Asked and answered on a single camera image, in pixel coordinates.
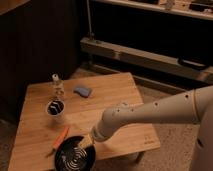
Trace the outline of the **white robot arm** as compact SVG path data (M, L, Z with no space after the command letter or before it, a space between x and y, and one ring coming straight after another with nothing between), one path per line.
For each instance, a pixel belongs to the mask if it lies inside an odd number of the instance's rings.
M133 123L199 124L189 171L213 171L213 85L142 105L108 107L79 147L104 142L121 127Z

